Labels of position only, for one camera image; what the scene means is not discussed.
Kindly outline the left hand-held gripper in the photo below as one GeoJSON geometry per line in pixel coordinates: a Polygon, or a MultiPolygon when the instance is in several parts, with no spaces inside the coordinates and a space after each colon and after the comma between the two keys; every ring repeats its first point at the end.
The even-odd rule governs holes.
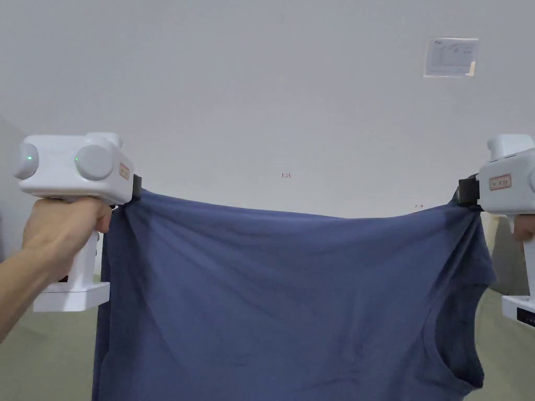
{"type": "MultiPolygon", "coordinates": [[[[19,147],[15,177],[22,192],[73,202],[95,197],[110,207],[140,199],[142,178],[115,133],[31,135],[19,147]]],[[[93,232],[61,281],[33,303],[34,312],[80,312],[109,301],[110,285],[95,282],[99,234],[93,232]]]]}

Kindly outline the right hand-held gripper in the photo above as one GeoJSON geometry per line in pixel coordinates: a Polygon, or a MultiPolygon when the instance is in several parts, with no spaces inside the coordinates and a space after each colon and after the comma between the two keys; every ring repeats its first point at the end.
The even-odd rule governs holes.
{"type": "MultiPolygon", "coordinates": [[[[498,135],[487,142],[490,161],[458,182],[458,204],[506,216],[511,230],[518,215],[534,215],[534,140],[529,135],[498,135]]],[[[534,327],[534,240],[523,243],[529,295],[503,296],[503,315],[534,327]]]]}

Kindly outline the person's right hand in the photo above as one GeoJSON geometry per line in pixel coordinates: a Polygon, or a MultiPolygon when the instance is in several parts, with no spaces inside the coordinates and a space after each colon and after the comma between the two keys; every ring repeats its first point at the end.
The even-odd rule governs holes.
{"type": "Polygon", "coordinates": [[[522,214],[514,218],[513,235],[521,242],[531,241],[535,235],[535,215],[522,214]]]}

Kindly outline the person's left hand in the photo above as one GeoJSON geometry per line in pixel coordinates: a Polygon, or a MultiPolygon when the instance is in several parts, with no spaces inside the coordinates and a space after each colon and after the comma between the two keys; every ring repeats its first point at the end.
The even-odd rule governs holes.
{"type": "Polygon", "coordinates": [[[50,271],[51,281],[60,280],[92,233],[108,232],[111,217],[112,208],[95,198],[73,203],[38,200],[26,223],[22,248],[36,253],[37,261],[50,271]]]}

